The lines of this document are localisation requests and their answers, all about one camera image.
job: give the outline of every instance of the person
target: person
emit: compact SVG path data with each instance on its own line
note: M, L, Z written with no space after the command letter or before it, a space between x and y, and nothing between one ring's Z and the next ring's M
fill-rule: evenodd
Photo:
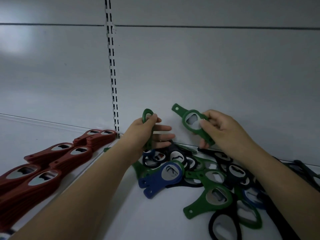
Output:
M202 128L228 156L257 177L298 236L319 240L320 193L257 145L232 117L215 110L204 114L209 121L201 120ZM10 240L91 239L124 173L142 156L152 128L171 130L156 125L159 122L156 114L144 124L142 118L135 120L113 147ZM174 137L153 134L153 147L167 147ZM199 147L207 149L209 145L202 139Z

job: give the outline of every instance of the dark horizontal line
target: dark horizontal line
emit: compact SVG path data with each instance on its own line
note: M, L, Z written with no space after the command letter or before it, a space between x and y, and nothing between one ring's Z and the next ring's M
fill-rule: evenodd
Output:
M116 25L117 27L154 27L154 28L233 28L233 29L290 29L320 30L312 27L246 27L246 26L168 26L168 25Z
M28 26L104 26L104 25L97 25L97 24L18 24L18 23L0 23L0 25L16 25L16 26L21 26L21 25L28 25Z

